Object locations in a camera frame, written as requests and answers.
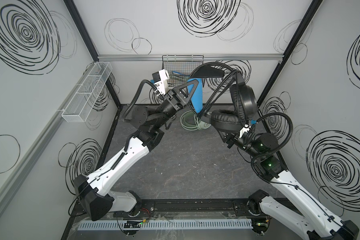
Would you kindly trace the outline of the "mint green headphones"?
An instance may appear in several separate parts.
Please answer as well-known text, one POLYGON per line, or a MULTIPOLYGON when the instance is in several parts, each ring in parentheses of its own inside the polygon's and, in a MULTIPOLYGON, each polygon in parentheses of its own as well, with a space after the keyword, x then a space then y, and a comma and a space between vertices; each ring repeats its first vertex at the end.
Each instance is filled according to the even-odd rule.
POLYGON ((211 124, 201 121, 192 111, 186 111, 180 117, 182 127, 187 131, 201 131, 208 129, 211 124))

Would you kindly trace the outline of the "black and blue headphones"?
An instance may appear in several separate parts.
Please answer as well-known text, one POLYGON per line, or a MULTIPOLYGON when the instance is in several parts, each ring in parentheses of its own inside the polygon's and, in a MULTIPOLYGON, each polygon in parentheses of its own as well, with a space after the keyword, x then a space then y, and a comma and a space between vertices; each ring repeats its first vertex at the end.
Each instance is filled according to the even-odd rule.
POLYGON ((215 61, 198 66, 189 78, 200 82, 191 110, 220 132, 239 132, 257 111, 255 93, 249 86, 251 75, 249 61, 215 61))

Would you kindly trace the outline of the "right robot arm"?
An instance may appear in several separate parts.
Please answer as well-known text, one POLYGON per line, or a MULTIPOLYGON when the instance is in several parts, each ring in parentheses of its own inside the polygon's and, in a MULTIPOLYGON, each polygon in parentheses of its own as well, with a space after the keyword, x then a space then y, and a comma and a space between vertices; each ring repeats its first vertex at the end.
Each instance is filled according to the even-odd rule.
POLYGON ((211 124, 225 133, 222 138, 230 145, 237 145, 248 153, 252 160, 251 168, 256 175, 269 183, 297 208, 298 212, 285 207, 268 193, 258 190, 249 198, 249 208, 253 215, 264 213, 292 230, 303 240, 355 240, 359 228, 352 221, 343 221, 341 217, 328 210, 296 180, 274 153, 279 151, 290 140, 293 123, 284 113, 270 113, 252 121, 242 123, 234 111, 223 111, 218 120, 213 117, 211 124), (254 137, 254 127, 267 117, 280 116, 287 121, 289 131, 284 141, 279 144, 273 134, 265 133, 254 137))

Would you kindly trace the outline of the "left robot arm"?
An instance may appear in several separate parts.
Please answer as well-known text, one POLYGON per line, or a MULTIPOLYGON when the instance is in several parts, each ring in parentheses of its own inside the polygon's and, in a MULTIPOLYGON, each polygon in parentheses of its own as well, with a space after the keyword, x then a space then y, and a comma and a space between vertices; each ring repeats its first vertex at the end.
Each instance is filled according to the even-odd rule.
POLYGON ((111 189, 129 168, 160 143, 164 136, 161 127, 170 128, 177 112, 191 102, 198 85, 197 79, 191 79, 170 89, 156 109, 135 108, 130 123, 137 130, 127 137, 125 146, 93 173, 75 178, 76 200, 92 221, 111 212, 139 214, 142 201, 135 192, 121 193, 111 189))

